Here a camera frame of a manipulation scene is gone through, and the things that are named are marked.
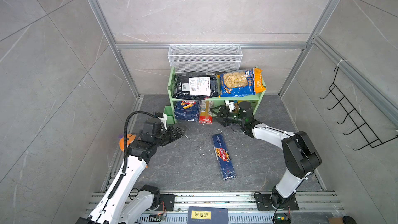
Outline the blue Barilla pasta box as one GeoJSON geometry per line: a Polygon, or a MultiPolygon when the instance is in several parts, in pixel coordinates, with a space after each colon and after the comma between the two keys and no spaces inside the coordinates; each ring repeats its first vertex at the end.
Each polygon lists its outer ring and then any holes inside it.
{"type": "Polygon", "coordinates": [[[174,108],[174,115],[177,120],[197,122],[200,118],[199,101],[177,101],[174,108]]]}

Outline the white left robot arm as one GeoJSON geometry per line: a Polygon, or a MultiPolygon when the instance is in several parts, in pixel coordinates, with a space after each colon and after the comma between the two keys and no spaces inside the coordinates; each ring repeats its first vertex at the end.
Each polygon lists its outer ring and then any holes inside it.
{"type": "Polygon", "coordinates": [[[147,210],[165,211],[159,188],[144,185],[133,198],[131,191],[158,147],[182,138],[186,130],[186,126],[178,123],[165,127],[161,119],[149,118],[139,134],[128,134],[123,139],[125,156],[118,178],[112,182],[89,216],[78,218],[77,223],[133,224],[147,210]]]}

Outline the blue spaghetti packet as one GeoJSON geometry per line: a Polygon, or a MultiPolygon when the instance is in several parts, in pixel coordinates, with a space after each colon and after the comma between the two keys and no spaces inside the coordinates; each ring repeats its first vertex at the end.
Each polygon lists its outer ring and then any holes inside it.
{"type": "Polygon", "coordinates": [[[223,180],[235,178],[236,173],[223,135],[221,133],[212,135],[212,141],[223,180]]]}

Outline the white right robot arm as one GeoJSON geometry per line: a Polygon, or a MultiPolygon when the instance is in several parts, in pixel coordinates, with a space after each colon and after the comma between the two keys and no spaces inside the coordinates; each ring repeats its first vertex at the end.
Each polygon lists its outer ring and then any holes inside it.
{"type": "Polygon", "coordinates": [[[293,201],[302,182],[322,164],[321,156],[307,133],[282,131],[256,120],[251,102],[242,101],[237,108],[237,113],[230,112],[225,105],[209,111],[221,125],[238,125],[245,135],[266,141],[283,151],[286,171],[272,188],[269,202],[274,209],[285,208],[293,201]]]}

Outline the red spaghetti packet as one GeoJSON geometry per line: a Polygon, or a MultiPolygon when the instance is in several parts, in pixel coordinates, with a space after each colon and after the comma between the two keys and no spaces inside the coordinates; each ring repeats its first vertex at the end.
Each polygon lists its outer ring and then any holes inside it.
{"type": "Polygon", "coordinates": [[[199,123],[202,123],[202,124],[212,124],[213,123],[213,117],[212,117],[212,113],[210,111],[210,109],[213,108],[213,106],[214,106],[213,101],[202,101],[201,102],[199,123]]]}

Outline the black pasta bag white label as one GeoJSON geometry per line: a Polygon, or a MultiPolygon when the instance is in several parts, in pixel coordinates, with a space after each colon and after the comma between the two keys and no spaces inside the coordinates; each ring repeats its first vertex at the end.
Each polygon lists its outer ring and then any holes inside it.
{"type": "Polygon", "coordinates": [[[218,96],[218,82],[214,73],[190,72],[175,75],[173,98],[205,100],[218,96]]]}

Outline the blue orange shell pasta bag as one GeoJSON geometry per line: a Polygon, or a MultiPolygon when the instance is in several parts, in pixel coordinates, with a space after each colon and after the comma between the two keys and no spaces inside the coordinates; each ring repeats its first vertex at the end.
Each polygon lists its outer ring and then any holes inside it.
{"type": "Polygon", "coordinates": [[[219,77],[221,97],[245,97],[266,91],[259,68],[240,69],[219,77]]]}

